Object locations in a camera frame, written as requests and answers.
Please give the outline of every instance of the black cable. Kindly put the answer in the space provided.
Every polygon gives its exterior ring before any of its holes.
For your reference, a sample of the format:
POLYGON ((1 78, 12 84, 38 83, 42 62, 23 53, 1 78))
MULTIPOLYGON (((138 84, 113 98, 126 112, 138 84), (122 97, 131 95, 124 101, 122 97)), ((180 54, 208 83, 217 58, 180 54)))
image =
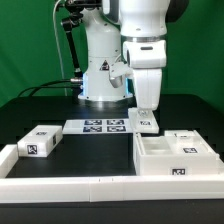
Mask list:
POLYGON ((71 89, 71 88, 75 88, 75 87, 79 87, 79 85, 71 85, 71 86, 36 86, 36 87, 30 87, 30 88, 27 88, 27 89, 24 89, 22 92, 20 92, 18 94, 17 97, 21 97, 21 95, 23 95, 23 93, 31 90, 31 89, 34 89, 35 90, 35 93, 41 89, 63 89, 63 88, 66 88, 66 89, 71 89))
POLYGON ((33 96, 43 86, 50 86, 50 85, 55 85, 55 84, 59 84, 59 83, 68 83, 68 82, 69 83, 71 82, 70 79, 62 79, 62 80, 56 80, 56 81, 44 83, 44 84, 40 85, 39 87, 34 88, 34 90, 29 94, 29 96, 33 96))

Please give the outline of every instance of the white plastic casing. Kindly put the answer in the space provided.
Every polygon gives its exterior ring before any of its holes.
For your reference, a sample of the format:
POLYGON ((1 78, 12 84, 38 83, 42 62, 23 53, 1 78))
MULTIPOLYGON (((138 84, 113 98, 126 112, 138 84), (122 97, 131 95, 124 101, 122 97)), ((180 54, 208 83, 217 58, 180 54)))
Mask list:
POLYGON ((166 66, 166 42, 165 40, 148 43, 125 41, 123 55, 131 68, 162 68, 166 66))
POLYGON ((121 53, 119 30, 103 20, 100 10, 83 11, 88 41, 88 70, 83 75, 83 93, 79 99, 119 101, 128 97, 126 81, 114 88, 109 80, 109 66, 121 53))
POLYGON ((156 110, 162 81, 161 69, 133 69, 138 108, 156 110))
POLYGON ((165 16, 170 0, 120 0, 121 35, 158 37, 167 33, 165 16))
POLYGON ((19 156, 47 157, 61 139, 61 126, 38 125, 17 143, 19 156))

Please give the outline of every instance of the black table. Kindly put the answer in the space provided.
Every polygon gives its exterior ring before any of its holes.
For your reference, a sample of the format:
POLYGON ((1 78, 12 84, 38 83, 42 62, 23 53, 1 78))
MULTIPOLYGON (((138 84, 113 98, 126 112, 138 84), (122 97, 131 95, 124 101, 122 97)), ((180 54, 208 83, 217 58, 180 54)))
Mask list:
MULTIPOLYGON (((224 156, 224 116, 193 95, 162 95, 154 112, 164 130, 196 129, 224 156)), ((71 97, 16 98, 0 108, 0 148, 38 124, 127 118, 127 108, 75 105, 71 97)), ((64 136, 48 158, 20 158, 7 178, 135 175, 132 134, 64 136)), ((222 223, 224 200, 0 204, 2 223, 222 223)))

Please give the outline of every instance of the cable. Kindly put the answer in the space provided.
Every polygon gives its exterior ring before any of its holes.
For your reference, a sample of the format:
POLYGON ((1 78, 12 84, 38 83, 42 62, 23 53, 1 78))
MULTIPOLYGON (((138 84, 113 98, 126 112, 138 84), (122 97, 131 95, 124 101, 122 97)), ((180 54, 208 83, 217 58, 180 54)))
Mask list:
POLYGON ((74 88, 74 87, 79 87, 79 86, 78 85, 77 86, 71 85, 71 86, 42 86, 42 87, 37 86, 37 87, 30 87, 30 88, 27 88, 27 89, 23 90, 22 92, 20 92, 17 97, 21 97, 23 95, 23 93, 25 93, 25 92, 27 92, 31 89, 38 89, 37 91, 39 91, 40 89, 63 89, 63 88, 71 89, 71 88, 74 88))
POLYGON ((65 73, 64 73, 64 64, 63 64, 63 60, 62 60, 62 54, 61 54, 61 47, 60 47, 60 43, 59 43, 59 38, 58 38, 58 29, 57 29, 57 24, 56 24, 56 10, 58 5, 60 4, 62 0, 58 0, 55 5, 54 5, 54 9, 53 9, 53 24, 54 24, 54 35, 55 35, 55 40, 56 40, 56 45, 57 45, 57 50, 58 50, 58 56, 59 56, 59 61, 60 61, 60 67, 61 67, 61 75, 62 75, 62 79, 65 79, 65 73))
POLYGON ((37 91, 39 91, 39 89, 41 89, 43 86, 50 86, 50 85, 55 85, 55 84, 59 84, 59 83, 67 83, 67 82, 71 82, 69 79, 63 79, 63 80, 56 80, 56 81, 52 81, 52 82, 47 82, 44 83, 42 85, 40 85, 39 87, 37 87, 36 89, 34 89, 29 96, 33 96, 37 91))
POLYGON ((114 62, 116 63, 116 62, 118 62, 118 61, 120 61, 120 60, 121 60, 121 54, 119 54, 119 55, 115 58, 114 62))

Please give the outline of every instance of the small white block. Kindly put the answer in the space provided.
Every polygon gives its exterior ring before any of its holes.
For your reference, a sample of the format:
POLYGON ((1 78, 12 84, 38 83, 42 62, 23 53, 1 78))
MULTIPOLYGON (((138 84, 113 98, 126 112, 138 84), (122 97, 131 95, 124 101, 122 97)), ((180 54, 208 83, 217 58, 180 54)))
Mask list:
POLYGON ((152 111, 146 117, 140 117, 137 108, 128 109, 128 117, 134 132, 158 133, 159 126, 152 111))
POLYGON ((90 201, 123 201, 123 177, 91 178, 90 201))
POLYGON ((61 126, 38 125, 18 142, 19 156, 47 157, 61 139, 61 126))
POLYGON ((188 130, 177 130, 177 131, 165 131, 164 136, 173 136, 173 137, 179 137, 179 136, 195 136, 193 131, 188 130))

